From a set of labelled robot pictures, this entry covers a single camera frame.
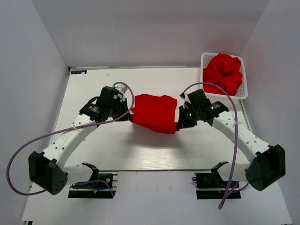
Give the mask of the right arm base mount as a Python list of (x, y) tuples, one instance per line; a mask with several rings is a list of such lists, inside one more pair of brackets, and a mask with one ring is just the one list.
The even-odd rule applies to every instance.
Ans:
[(192, 181), (195, 183), (197, 200), (221, 200), (223, 198), (227, 181), (223, 181), (213, 173), (195, 173)]

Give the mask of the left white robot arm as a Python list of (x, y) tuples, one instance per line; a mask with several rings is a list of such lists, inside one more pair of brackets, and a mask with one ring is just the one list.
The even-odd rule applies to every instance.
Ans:
[(79, 111), (70, 128), (40, 153), (29, 156), (30, 180), (52, 195), (58, 194), (66, 185), (87, 185), (94, 187), (99, 180), (99, 169), (83, 162), (66, 166), (75, 149), (100, 125), (115, 121), (131, 120), (126, 91), (128, 85), (117, 82), (105, 86), (99, 96), (90, 99)]

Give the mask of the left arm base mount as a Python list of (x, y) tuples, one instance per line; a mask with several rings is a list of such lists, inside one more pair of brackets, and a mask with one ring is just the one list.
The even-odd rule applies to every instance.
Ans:
[(113, 199), (118, 186), (117, 172), (100, 172), (98, 179), (90, 184), (71, 185), (68, 191), (69, 199)]

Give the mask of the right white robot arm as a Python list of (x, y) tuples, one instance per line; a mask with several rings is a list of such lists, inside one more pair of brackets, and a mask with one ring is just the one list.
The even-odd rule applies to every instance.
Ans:
[(232, 141), (248, 160), (247, 164), (220, 162), (214, 166), (211, 180), (215, 186), (222, 187), (231, 179), (263, 191), (285, 176), (285, 150), (280, 145), (272, 146), (238, 124), (223, 103), (211, 103), (202, 89), (182, 93), (181, 98), (184, 104), (179, 107), (177, 129), (192, 128), (198, 121), (206, 122)]

